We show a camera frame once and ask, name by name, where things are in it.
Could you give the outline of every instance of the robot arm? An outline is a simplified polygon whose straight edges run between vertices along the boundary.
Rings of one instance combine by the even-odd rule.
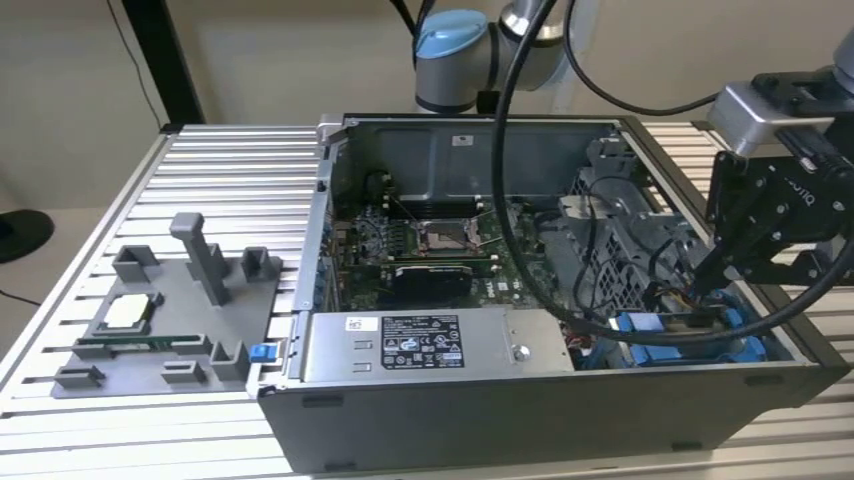
[[[706,219],[716,248],[696,294],[733,279],[812,285],[832,264],[818,249],[772,261],[796,244],[845,233],[854,211],[854,30],[816,72],[758,75],[726,86],[709,119],[733,150],[716,157]]]
[[[475,10],[447,10],[426,19],[415,49],[415,101],[423,111],[463,113],[478,92],[497,90],[541,2],[515,0],[498,22]],[[555,8],[539,29],[519,89],[537,90],[563,64],[562,12]]]

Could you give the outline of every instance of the black cable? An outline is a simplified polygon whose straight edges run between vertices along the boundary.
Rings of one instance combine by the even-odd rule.
[[[669,238],[665,243],[662,243],[662,246],[658,247],[656,249],[656,252],[653,252],[653,255],[650,255],[650,263],[648,265],[648,275],[650,276],[650,278],[657,279],[658,278],[658,272],[656,271],[656,266],[658,265],[658,260],[662,257],[662,253],[665,253],[665,250],[668,250],[668,247],[670,247],[670,245],[673,245],[673,238]]]
[[[19,297],[18,295],[12,295],[11,293],[4,292],[3,290],[0,290],[0,295],[3,295],[7,298],[11,298],[12,300],[18,300],[19,302],[24,302],[24,303],[28,303],[31,305],[35,305],[36,307],[42,306],[42,304],[39,302],[36,302],[35,300],[30,300],[28,298]]]
[[[591,310],[590,308],[585,308],[585,306],[582,305],[579,292],[582,289],[582,282],[585,281],[585,277],[587,275],[587,270],[590,269],[590,263],[593,262],[593,252],[597,248],[597,211],[593,208],[593,203],[590,202],[590,195],[587,195],[587,208],[590,210],[590,230],[587,233],[587,247],[585,250],[585,258],[582,260],[582,268],[578,271],[578,275],[575,275],[575,282],[573,283],[573,301],[575,302],[575,306],[582,309],[582,312]]]
[[[410,8],[406,6],[406,2],[403,0],[389,0],[391,4],[395,6],[395,10],[398,10],[398,15],[401,15],[401,20],[406,24],[406,29],[410,31],[410,35],[415,35],[415,21],[413,20],[413,14],[410,13]]]
[[[413,68],[415,68],[418,61],[418,41],[421,40],[422,29],[425,28],[425,20],[427,20],[427,15],[430,15],[435,4],[437,0],[422,0],[422,6],[418,9],[418,20],[415,21],[415,32],[413,34]]]
[[[495,121],[493,123],[493,203],[505,243],[507,244],[510,259],[513,260],[514,267],[519,273],[522,284],[529,289],[531,295],[549,313],[555,316],[577,334],[593,334],[611,340],[642,345],[688,345],[733,340],[768,332],[769,329],[782,325],[796,315],[804,313],[810,305],[818,301],[825,293],[828,293],[833,288],[836,283],[845,277],[849,271],[849,266],[854,263],[854,241],[852,241],[852,238],[854,238],[854,222],[849,225],[849,231],[845,232],[846,242],[842,247],[842,252],[834,263],[830,265],[825,276],[822,276],[822,278],[818,279],[818,281],[801,293],[801,295],[794,298],[792,303],[785,305],[777,312],[772,313],[768,317],[749,325],[722,332],[702,334],[619,332],[603,325],[606,324],[607,319],[597,315],[595,312],[586,311],[585,315],[591,316],[601,323],[591,322],[577,317],[574,312],[559,305],[553,298],[546,295],[539,287],[539,283],[531,275],[531,271],[529,270],[527,263],[525,261],[525,254],[522,252],[519,240],[515,237],[513,227],[510,225],[510,218],[507,216],[507,199],[505,193],[505,136],[507,133],[510,103],[513,101],[519,74],[522,73],[522,66],[525,65],[525,60],[529,56],[537,34],[543,26],[546,17],[549,16],[549,12],[554,7],[555,2],[557,0],[545,0],[542,2],[534,18],[531,19],[530,27],[519,41],[519,46],[510,64],[507,77],[505,78],[505,84],[498,98]]]
[[[134,62],[134,68],[136,69],[136,80],[139,80],[139,87],[143,90],[143,97],[146,97],[146,103],[148,104],[148,109],[151,110],[151,114],[155,117],[155,122],[158,123],[156,127],[160,130],[160,126],[163,122],[160,121],[160,116],[158,115],[158,111],[155,110],[155,105],[151,103],[151,97],[148,97],[148,90],[146,90],[146,82],[143,81],[143,71],[139,67],[139,62],[136,61],[136,57],[134,56],[134,52],[131,51],[131,47],[128,45],[128,41],[124,38],[124,32],[122,31],[122,26],[119,25],[119,18],[116,18],[116,11],[112,8],[112,2],[106,0],[107,8],[110,8],[110,16],[112,17],[112,23],[116,25],[116,30],[119,31],[119,37],[122,38],[122,45],[124,45],[124,51],[128,53],[128,57],[131,57],[131,62]]]
[[[625,102],[609,92],[606,92],[599,85],[593,81],[593,79],[585,73],[581,64],[578,63],[578,58],[575,58],[575,52],[573,51],[573,39],[570,36],[570,24],[573,20],[573,11],[575,10],[577,0],[570,0],[566,7],[566,16],[563,18],[563,50],[566,52],[566,58],[570,61],[570,66],[573,67],[573,71],[578,76],[582,83],[587,86],[587,88],[595,93],[599,98],[602,98],[609,103],[617,105],[619,108],[629,110],[630,112],[637,113],[638,115],[649,115],[650,117],[666,117],[670,115],[677,115],[680,113],[689,112],[696,108],[702,107],[704,105],[709,105],[716,101],[716,97],[718,94],[709,95],[708,97],[701,98],[700,100],[681,105],[674,108],[646,108],[633,105],[629,102]]]

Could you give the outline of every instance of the power supply label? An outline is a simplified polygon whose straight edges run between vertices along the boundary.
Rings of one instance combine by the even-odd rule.
[[[463,368],[463,337],[457,315],[383,317],[386,370]]]

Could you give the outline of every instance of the beige wall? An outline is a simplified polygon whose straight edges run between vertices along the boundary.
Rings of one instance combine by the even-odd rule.
[[[415,16],[418,1],[410,1]],[[497,18],[505,1],[445,0]],[[172,0],[211,120],[307,123],[329,112],[414,108],[411,40],[387,0]],[[554,92],[521,93],[518,112],[547,113]]]
[[[14,203],[106,205],[156,131],[104,1],[2,0],[0,189]]]
[[[829,64],[853,26],[852,0],[602,0],[583,64],[623,100],[670,107],[757,73]],[[573,113],[621,111],[583,86],[557,105],[567,106]]]

